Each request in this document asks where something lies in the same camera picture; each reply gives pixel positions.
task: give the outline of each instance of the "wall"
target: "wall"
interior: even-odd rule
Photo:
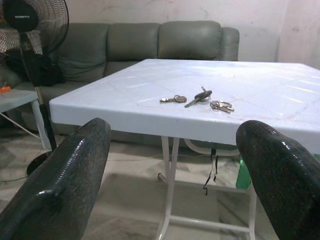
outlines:
[[[320,0],[290,0],[278,60],[320,69]]]
[[[66,0],[78,23],[213,20],[240,31],[239,60],[276,59],[288,0]]]

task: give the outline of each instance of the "floor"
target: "floor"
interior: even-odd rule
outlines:
[[[63,140],[62,136],[56,137],[58,143]],[[0,211],[26,180],[27,165],[42,152],[41,142],[34,136],[13,127],[0,128]],[[155,239],[166,196],[166,185],[157,178],[163,167],[160,147],[112,142],[100,192],[83,239]],[[179,151],[176,178],[199,185],[176,185],[173,213],[245,226],[249,196],[211,188],[205,196],[202,186],[210,169],[209,156],[186,148]],[[234,187],[238,170],[236,159],[221,157],[216,184]],[[278,239],[259,201],[255,230],[257,240]],[[246,240],[249,236],[170,224],[165,239]]]

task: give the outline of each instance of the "table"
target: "table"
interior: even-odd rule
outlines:
[[[9,92],[0,93],[0,113],[31,103],[36,125],[41,138],[42,147],[50,149],[50,142],[46,135],[44,121],[39,109],[38,96],[35,91],[11,89]]]
[[[174,95],[192,100],[201,86],[235,112],[214,111],[208,101],[189,108],[159,103]],[[83,125],[99,117],[113,130],[162,136],[168,193],[159,240],[170,221],[248,232],[255,239],[253,187],[249,227],[171,215],[180,138],[236,145],[239,125],[259,120],[320,153],[320,71],[303,64],[147,59],[51,100],[50,110],[55,123]],[[168,137],[174,138],[171,161]]]

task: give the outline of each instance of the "fan base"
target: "fan base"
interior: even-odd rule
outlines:
[[[47,151],[39,156],[37,156],[32,162],[28,165],[26,169],[26,174],[30,176],[30,174],[36,170],[47,158],[51,155],[52,151]]]

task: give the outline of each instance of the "sofa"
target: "sofa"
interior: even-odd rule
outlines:
[[[239,31],[215,21],[171,21],[159,23],[71,23],[66,39],[51,54],[65,83],[41,86],[44,101],[111,75],[145,59],[237,61]],[[14,89],[33,90],[5,65],[0,75]],[[37,130],[30,105],[7,113],[28,129]],[[78,126],[53,124],[54,131],[67,135]],[[156,143],[160,138],[113,131],[112,139]]]

